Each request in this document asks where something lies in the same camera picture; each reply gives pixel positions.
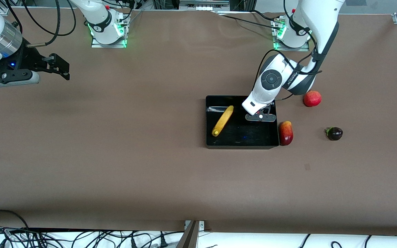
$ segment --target black tray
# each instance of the black tray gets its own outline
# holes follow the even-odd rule
[[[247,96],[206,97],[206,145],[209,149],[270,149],[280,144],[277,121],[246,121],[246,110],[241,106]],[[234,106],[234,112],[222,132],[212,136],[211,132],[224,108]],[[271,113],[277,115],[275,101]]]

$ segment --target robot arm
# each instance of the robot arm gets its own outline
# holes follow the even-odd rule
[[[93,37],[111,44],[124,35],[123,14],[106,8],[101,0],[71,0],[86,17]],[[0,15],[0,87],[39,83],[37,72],[56,73],[70,79],[70,65],[57,54],[39,54],[35,46]]]
[[[294,95],[310,90],[316,76],[314,72],[319,70],[337,34],[337,18],[343,3],[344,0],[299,0],[295,13],[290,18],[285,17],[287,25],[281,40],[289,47],[301,47],[307,41],[307,32],[312,30],[318,42],[310,62],[303,67],[281,54],[269,57],[254,89],[243,102],[249,114],[254,115],[271,104],[281,88]]]
[[[124,35],[123,13],[106,8],[101,0],[71,0],[87,19],[93,37],[101,44],[112,44]]]

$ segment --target brown table surface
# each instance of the brown table surface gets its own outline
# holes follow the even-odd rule
[[[27,40],[49,40],[16,12]],[[54,30],[54,9],[32,13]],[[270,29],[208,11],[145,11],[126,49],[92,49],[76,14],[72,35],[38,49],[65,58],[70,81],[41,73],[37,85],[0,88],[0,209],[36,227],[181,229],[199,219],[213,231],[397,234],[389,15],[340,15],[313,86],[323,102],[278,102],[292,144],[250,151],[205,147],[204,99],[249,94]],[[62,32],[72,24],[62,10]],[[344,130],[340,141],[326,139],[329,126]],[[0,224],[19,225],[8,215]]]

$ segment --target black cable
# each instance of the black cable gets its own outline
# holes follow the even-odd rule
[[[235,7],[233,8],[232,11],[236,10],[236,8],[238,8],[238,6],[240,6],[241,3],[244,3],[244,2],[246,2],[246,1],[247,1],[247,0],[242,0],[242,1],[240,1],[240,2],[237,4],[237,6],[235,6]]]
[[[20,238],[22,238],[22,235],[20,235],[20,237],[14,235],[14,237],[15,237],[16,239],[18,239],[18,241],[10,239],[10,237],[7,236],[7,234],[6,234],[6,232],[8,231],[8,229],[10,229],[10,230],[22,231],[22,233],[25,233],[25,234],[26,234],[26,240],[21,240],[21,239],[20,239]],[[19,229],[19,228],[14,228],[14,227],[8,227],[8,228],[0,227],[0,232],[4,234],[4,236],[6,237],[6,240],[9,241],[9,242],[11,243],[11,246],[13,246],[13,243],[21,243],[21,244],[25,247],[25,244],[24,244],[25,242],[27,242],[28,244],[30,244],[30,248],[31,248],[31,247],[36,247],[36,246],[34,245],[35,242],[38,243],[38,246],[37,246],[38,248],[44,248],[44,247],[47,247],[47,245],[55,246],[55,245],[53,245],[53,244],[51,244],[51,243],[46,242],[47,240],[50,240],[50,241],[53,241],[53,242],[55,242],[55,243],[57,243],[57,244],[59,245],[59,247],[55,246],[56,248],[64,248],[63,245],[62,245],[61,243],[59,243],[59,241],[58,241],[57,239],[55,239],[54,237],[52,237],[52,236],[50,236],[50,235],[48,235],[48,234],[43,234],[43,233],[41,233],[41,232],[35,232],[35,231],[31,231],[31,230]],[[44,236],[44,238],[41,238],[41,239],[36,238],[36,240],[35,240],[35,239],[32,240],[32,239],[30,238],[30,236],[29,236],[30,233],[31,233],[31,234],[39,234],[39,236]]]
[[[150,234],[137,234],[137,235],[134,235],[133,237],[140,236],[140,235],[148,235],[148,237],[150,237],[150,245],[148,246],[148,248],[151,247],[151,244],[153,243],[153,241],[151,240],[151,235]]]
[[[115,0],[115,1],[121,8],[123,8],[123,6],[119,3],[119,0]]]
[[[99,243],[101,242],[102,239],[105,239],[105,240],[107,240],[107,241],[110,241],[111,243],[113,243],[114,247],[116,247],[116,244],[115,244],[114,241],[112,241],[112,240],[106,238],[106,237],[109,236],[109,234],[111,234],[112,232],[113,232],[113,231],[110,231],[109,233],[106,233],[106,232],[105,232],[105,233],[104,233],[105,235],[104,235],[102,238],[100,238],[100,239],[94,244],[93,248],[97,248],[98,245],[99,245]]]
[[[18,219],[20,219],[20,220],[22,221],[22,223],[23,223],[24,226],[27,228],[27,230],[30,229],[30,228],[29,228],[29,225],[27,225],[27,222],[24,220],[24,218],[21,217],[20,215],[18,215],[17,213],[15,213],[14,211],[12,211],[12,210],[0,209],[0,212],[3,212],[3,213],[10,213],[10,214],[12,214],[12,215],[15,215],[16,217],[18,217]]]
[[[263,13],[261,13],[261,12],[258,11],[258,10],[251,10],[251,11],[249,11],[249,12],[257,13],[257,14],[259,14],[261,17],[263,17],[264,19],[269,20],[269,21],[273,21],[275,18],[280,17],[280,16],[276,16],[276,17],[274,17],[274,18],[269,18],[269,17],[263,15]]]
[[[284,13],[286,14],[287,18],[290,21],[290,16],[289,16],[289,14],[287,13],[287,10],[286,10],[286,0],[283,0],[283,9],[284,9]]]
[[[293,96],[293,94],[290,94],[290,95],[287,96],[287,97],[284,97],[284,98],[281,98],[281,99],[275,99],[275,100],[276,100],[276,101],[282,101],[282,100],[286,100],[286,99],[290,98],[291,96]]]
[[[368,243],[368,240],[370,239],[370,237],[371,237],[371,235],[369,235],[369,236],[365,239],[364,248],[367,248],[367,243]]]
[[[162,231],[160,231],[160,248],[165,248],[167,246],[168,246],[168,244],[165,240],[165,235],[163,234]]]
[[[299,248],[303,248],[304,245],[306,244],[307,239],[309,238],[310,234],[306,235],[306,237],[303,240],[303,243],[301,244],[301,246]]]
[[[127,14],[127,16],[122,18],[122,19],[120,19],[119,22],[121,22],[123,20],[126,20],[128,17],[130,17],[132,11],[133,11],[133,9],[130,9],[130,12]]]
[[[18,19],[18,16],[16,16],[16,14],[14,13],[8,0],[6,0],[6,4],[7,4],[7,8],[10,10],[10,13],[13,15],[14,19],[19,24],[19,31],[22,33],[22,24],[21,24],[20,20]]]
[[[11,241],[10,237],[7,236],[6,233],[4,233],[4,237],[5,237],[5,240],[7,240],[10,243],[11,248],[13,248],[13,242]]]
[[[78,235],[76,236],[76,238],[74,238],[73,242],[71,243],[71,248],[74,247],[74,243],[76,242],[76,240],[81,239],[81,238],[79,238],[79,236],[81,236],[81,235],[84,234],[84,233],[85,233],[85,232],[81,232],[80,234],[78,234]]]
[[[55,31],[55,34],[53,35],[53,37],[50,39],[50,41],[47,41],[45,43],[45,45],[52,44],[53,41],[55,41],[56,37],[58,37],[58,33],[59,33],[59,28],[60,28],[60,6],[59,6],[59,0],[55,0],[55,2],[56,2],[57,14],[58,14],[58,20],[57,20],[57,23],[56,23],[56,31]]]
[[[65,240],[65,239],[47,239],[47,238],[45,238],[44,240],[45,240],[45,241],[54,241],[54,242],[57,242],[57,241],[64,241],[64,242],[75,242],[76,240],[81,240],[81,239],[83,239],[83,238],[86,238],[86,237],[90,236],[91,234],[94,234],[94,232],[91,232],[90,234],[87,234],[87,235],[85,235],[85,236],[83,236],[83,237],[79,237],[80,235],[82,235],[82,234],[86,234],[87,232],[89,232],[89,231],[85,231],[85,232],[82,232],[82,233],[80,233],[79,235],[77,235],[77,236],[76,236],[76,238],[75,238],[74,240]]]
[[[105,1],[105,0],[101,0],[101,1],[104,2],[104,3],[108,3],[109,5],[113,5],[113,6],[119,6],[119,7],[122,6],[122,5],[119,5],[119,4],[107,2],[107,1]]]
[[[184,231],[177,231],[177,232],[170,232],[167,234],[164,234],[164,236],[166,235],[170,235],[170,234],[179,234],[179,233],[184,233]],[[161,236],[155,237],[153,239],[151,239],[149,242],[147,242],[146,244],[142,245],[140,248],[144,248],[145,246],[147,246],[148,244],[151,244],[153,241],[155,241],[156,239],[159,239]]]
[[[313,38],[313,35],[311,33],[307,33],[310,36],[310,39],[313,41],[313,45],[315,46],[315,52],[318,52],[318,44],[315,41],[315,38]]]
[[[116,248],[120,248],[120,246],[122,245],[123,242],[125,242],[125,240],[129,237],[131,237],[136,231],[132,231],[131,234],[129,234],[128,236],[126,236],[123,240],[121,240],[121,242],[119,243],[119,245]]]
[[[231,19],[236,19],[236,20],[239,20],[239,21],[242,21],[242,22],[248,22],[248,23],[252,23],[252,24],[255,24],[255,25],[259,25],[259,26],[276,29],[276,30],[280,29],[279,27],[273,27],[273,26],[270,26],[270,25],[264,25],[264,24],[261,24],[261,23],[251,22],[251,21],[248,21],[248,20],[243,20],[243,19],[236,18],[236,17],[233,17],[233,16],[228,16],[228,15],[225,15],[225,14],[223,16],[227,17],[227,18],[231,18]]]
[[[21,0],[21,1],[22,1],[22,4],[24,4],[24,8],[26,9],[27,14],[30,16],[30,18],[32,19],[32,21],[33,21],[38,27],[40,27],[42,30],[46,31],[46,32],[49,33],[49,34],[53,34],[53,35],[54,35],[55,33],[53,33],[53,32],[51,32],[51,31],[47,30],[47,29],[44,28],[41,24],[39,24],[38,21],[36,21],[36,19],[35,19],[35,18],[32,16],[32,14],[30,13],[29,8],[27,8],[27,5],[26,5],[25,0]],[[73,6],[71,5],[71,3],[70,3],[69,0],[67,0],[67,3],[70,5],[71,12],[72,12],[72,14],[73,14],[73,28],[72,28],[68,33],[58,34],[58,36],[67,36],[67,35],[70,35],[71,33],[73,33],[73,31],[74,31],[75,28],[76,28],[76,14],[74,13]]]
[[[95,240],[97,240],[98,238],[99,238],[99,236],[101,235],[101,232],[99,232],[99,235],[98,236],[96,236],[96,238],[95,239],[93,239],[93,240],[91,240],[91,242],[90,243],[88,243],[88,245],[86,245],[85,246],[85,248],[88,248],[90,245],[91,245],[91,243],[93,243]]]
[[[335,248],[334,244],[337,244],[339,246],[339,248],[342,248],[341,244],[336,241],[332,241],[332,243],[330,244],[331,248]]]

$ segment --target red apple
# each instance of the red apple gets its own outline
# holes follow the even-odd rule
[[[314,107],[321,102],[321,94],[318,91],[309,91],[304,95],[304,105]]]
[[[278,128],[280,134],[280,145],[287,146],[293,140],[293,130],[292,123],[290,121],[285,121],[280,124]]]

